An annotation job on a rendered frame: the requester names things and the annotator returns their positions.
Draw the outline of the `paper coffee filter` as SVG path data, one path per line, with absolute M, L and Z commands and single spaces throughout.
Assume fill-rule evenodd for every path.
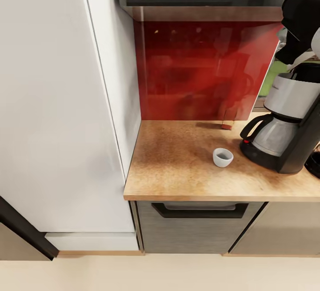
M 303 54 L 301 54 L 298 58 L 295 59 L 293 64 L 287 65 L 287 71 L 286 73 L 290 72 L 292 69 L 294 69 L 297 65 L 305 61 L 306 59 L 309 59 L 310 57 L 314 56 L 314 51 L 309 48 L 307 51 L 305 51 Z

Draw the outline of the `coffee cup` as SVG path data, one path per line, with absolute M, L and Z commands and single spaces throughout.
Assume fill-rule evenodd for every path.
M 226 167 L 233 160 L 233 154 L 224 148 L 216 148 L 213 151 L 213 160 L 218 167 Z

